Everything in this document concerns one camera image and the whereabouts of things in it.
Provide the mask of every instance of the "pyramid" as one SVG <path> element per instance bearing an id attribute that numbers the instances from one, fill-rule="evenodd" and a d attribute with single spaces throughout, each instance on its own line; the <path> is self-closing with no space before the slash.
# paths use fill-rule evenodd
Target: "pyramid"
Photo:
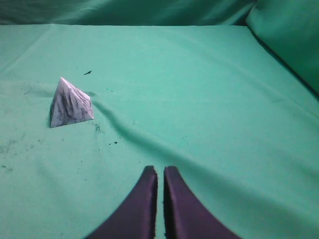
<path id="1" fill-rule="evenodd" d="M 93 120 L 91 98 L 61 77 L 50 110 L 50 127 Z"/>

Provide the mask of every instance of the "green cloth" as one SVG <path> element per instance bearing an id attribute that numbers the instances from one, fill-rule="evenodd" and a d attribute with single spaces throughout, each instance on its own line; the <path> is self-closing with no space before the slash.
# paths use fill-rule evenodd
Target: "green cloth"
<path id="1" fill-rule="evenodd" d="M 319 238 L 318 100 L 247 27 L 0 26 L 0 52 L 0 238 L 83 238 L 146 165 L 158 239 L 168 165 L 244 239 Z M 95 120 L 49 128 L 61 76 Z"/>
<path id="2" fill-rule="evenodd" d="M 256 0 L 2 0 L 0 24 L 246 24 Z"/>
<path id="3" fill-rule="evenodd" d="M 247 23 L 319 94 L 319 0 L 258 0 Z"/>

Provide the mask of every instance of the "green fabric backdrop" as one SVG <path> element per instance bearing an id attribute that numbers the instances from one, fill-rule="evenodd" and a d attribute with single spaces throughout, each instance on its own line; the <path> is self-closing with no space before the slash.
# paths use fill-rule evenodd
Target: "green fabric backdrop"
<path id="1" fill-rule="evenodd" d="M 318 100 L 247 27 L 0 26 L 0 52 L 1 239 L 84 237 L 146 165 L 158 239 L 167 165 L 244 239 L 319 238 Z M 49 128 L 61 76 L 95 120 Z"/>
<path id="2" fill-rule="evenodd" d="M 258 0 L 247 23 L 319 94 L 319 0 Z"/>
<path id="3" fill-rule="evenodd" d="M 0 0 L 0 24 L 245 24 L 255 0 Z"/>

